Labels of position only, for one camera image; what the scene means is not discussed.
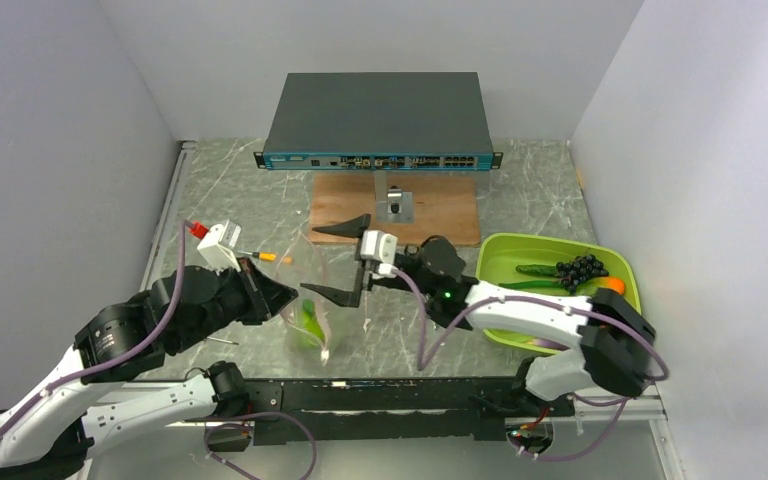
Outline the clear zip top bag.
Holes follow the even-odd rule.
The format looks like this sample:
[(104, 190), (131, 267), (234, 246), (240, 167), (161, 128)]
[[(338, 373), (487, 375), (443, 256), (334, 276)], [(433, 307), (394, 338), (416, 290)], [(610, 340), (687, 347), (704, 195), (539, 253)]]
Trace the clear zip top bag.
[[(338, 346), (345, 338), (347, 331), (348, 313), (320, 295), (300, 287), (301, 283), (324, 285), (333, 277), (325, 252), (315, 245), (301, 231), (290, 237), (286, 250), (279, 256), (279, 262), (274, 268), (274, 279), (293, 287), (298, 291), (298, 298), (281, 313), (280, 318), (285, 327), (286, 341), (295, 355), (318, 367), (326, 367), (331, 363)], [(316, 318), (323, 328), (326, 343), (322, 349), (302, 347), (295, 336), (289, 332), (291, 322), (299, 322), (301, 318)]]

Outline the green apple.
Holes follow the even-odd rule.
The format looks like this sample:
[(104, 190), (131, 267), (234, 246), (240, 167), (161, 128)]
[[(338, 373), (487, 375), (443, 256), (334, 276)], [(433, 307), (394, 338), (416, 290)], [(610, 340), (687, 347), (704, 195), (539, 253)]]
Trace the green apple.
[(325, 332), (316, 318), (301, 318), (299, 322), (291, 322), (288, 329), (302, 347), (322, 349), (325, 346)]

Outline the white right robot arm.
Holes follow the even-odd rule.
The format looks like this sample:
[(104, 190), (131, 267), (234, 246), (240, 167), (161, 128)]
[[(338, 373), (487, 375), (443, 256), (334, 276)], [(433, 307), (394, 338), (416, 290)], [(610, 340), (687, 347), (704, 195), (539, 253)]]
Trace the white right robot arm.
[(420, 329), (433, 321), (445, 334), (455, 329), (504, 330), (562, 346), (550, 356), (525, 360), (515, 376), (511, 401), (534, 415), (548, 402), (600, 387), (615, 396), (640, 396), (655, 376), (652, 325), (619, 292), (553, 296), (494, 285), (465, 274), (465, 262), (445, 237), (434, 235), (416, 249), (397, 248), (395, 235), (375, 230), (363, 214), (317, 232), (354, 239), (358, 269), (354, 286), (340, 290), (307, 283), (340, 307), (356, 308), (374, 287), (409, 291), (418, 303)]

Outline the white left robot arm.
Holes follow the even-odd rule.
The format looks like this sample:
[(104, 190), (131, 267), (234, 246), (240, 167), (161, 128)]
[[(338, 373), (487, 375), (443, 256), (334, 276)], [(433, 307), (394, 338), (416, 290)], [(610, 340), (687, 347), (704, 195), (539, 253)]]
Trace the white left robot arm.
[(108, 407), (100, 400), (232, 323), (271, 320), (297, 296), (249, 261), (220, 271), (180, 265), (102, 309), (28, 395), (0, 410), (0, 479), (65, 479), (105, 448), (143, 433), (249, 413), (243, 375), (227, 361), (140, 398)]

